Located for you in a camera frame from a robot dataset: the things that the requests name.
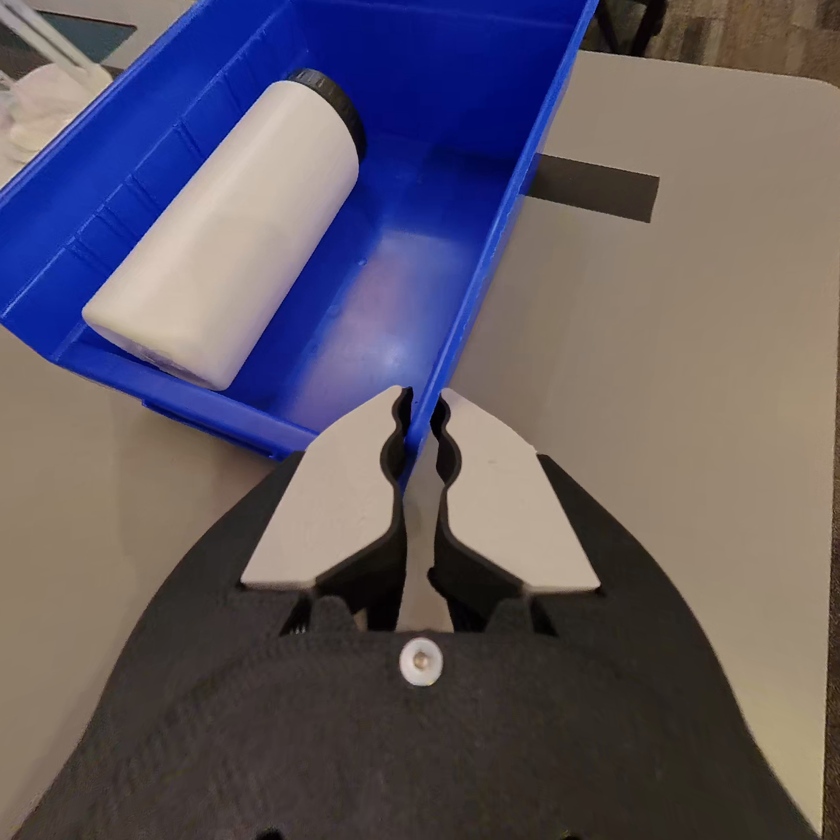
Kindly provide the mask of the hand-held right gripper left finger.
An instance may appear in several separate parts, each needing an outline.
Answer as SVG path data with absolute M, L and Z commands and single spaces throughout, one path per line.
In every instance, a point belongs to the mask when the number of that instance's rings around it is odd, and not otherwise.
M 390 386 L 296 453 L 244 587 L 337 596 L 368 623 L 396 623 L 407 562 L 399 479 L 412 404 L 411 387 Z

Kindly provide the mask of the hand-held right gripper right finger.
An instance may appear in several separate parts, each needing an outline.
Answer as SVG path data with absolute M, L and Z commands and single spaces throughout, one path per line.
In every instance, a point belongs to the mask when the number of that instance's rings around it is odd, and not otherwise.
M 454 627 L 485 627 L 508 599 L 598 591 L 535 447 L 448 387 L 430 425 L 443 489 L 428 578 Z

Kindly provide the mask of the blue plastic bin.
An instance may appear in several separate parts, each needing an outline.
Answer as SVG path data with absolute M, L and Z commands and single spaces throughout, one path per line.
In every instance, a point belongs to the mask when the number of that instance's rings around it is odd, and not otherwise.
M 390 385 L 411 456 L 529 189 L 596 2 L 199 2 L 2 190 L 2 325 L 49 362 L 282 458 Z M 363 121 L 357 182 L 225 392 L 82 306 L 271 82 L 311 67 Z

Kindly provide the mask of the white bottle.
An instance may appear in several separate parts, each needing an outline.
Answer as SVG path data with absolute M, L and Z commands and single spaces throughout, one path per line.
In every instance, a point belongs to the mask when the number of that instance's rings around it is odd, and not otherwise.
M 166 373 L 228 389 L 360 168 L 326 101 L 270 84 L 89 300 L 84 322 Z

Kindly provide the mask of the black bottle lid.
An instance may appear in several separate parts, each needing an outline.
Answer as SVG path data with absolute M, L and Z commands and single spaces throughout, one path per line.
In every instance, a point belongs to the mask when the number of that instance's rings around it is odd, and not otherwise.
M 312 68 L 297 68 L 286 77 L 286 80 L 318 94 L 336 111 L 350 134 L 358 162 L 361 164 L 366 156 L 368 143 L 361 116 L 349 95 L 333 79 L 320 70 Z

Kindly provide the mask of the black office chair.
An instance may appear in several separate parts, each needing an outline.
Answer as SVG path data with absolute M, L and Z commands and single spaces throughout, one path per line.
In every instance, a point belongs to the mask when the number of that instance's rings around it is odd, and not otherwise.
M 668 10 L 668 1 L 599 1 L 594 45 L 609 54 L 646 57 Z

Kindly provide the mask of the black flat pad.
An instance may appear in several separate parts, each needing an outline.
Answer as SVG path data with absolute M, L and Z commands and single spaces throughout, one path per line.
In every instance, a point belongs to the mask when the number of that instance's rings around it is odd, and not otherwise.
M 47 23 L 90 60 L 105 64 L 137 30 L 136 25 L 38 10 Z M 32 45 L 1 24 L 1 70 L 14 80 L 49 63 Z

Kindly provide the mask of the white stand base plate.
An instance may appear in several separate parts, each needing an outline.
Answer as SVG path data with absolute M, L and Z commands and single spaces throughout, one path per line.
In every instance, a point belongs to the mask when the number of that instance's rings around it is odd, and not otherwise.
M 48 63 L 2 91 L 2 169 L 17 172 L 32 161 L 112 84 L 113 77 L 95 65 L 88 80 L 90 87 L 61 66 Z

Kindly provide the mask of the white stand post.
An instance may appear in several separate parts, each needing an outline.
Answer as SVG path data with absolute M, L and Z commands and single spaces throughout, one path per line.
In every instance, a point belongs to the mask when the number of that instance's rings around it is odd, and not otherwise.
M 88 67 L 89 59 L 26 3 L 2 1 L 1 21 L 42 57 L 62 66 L 67 72 Z

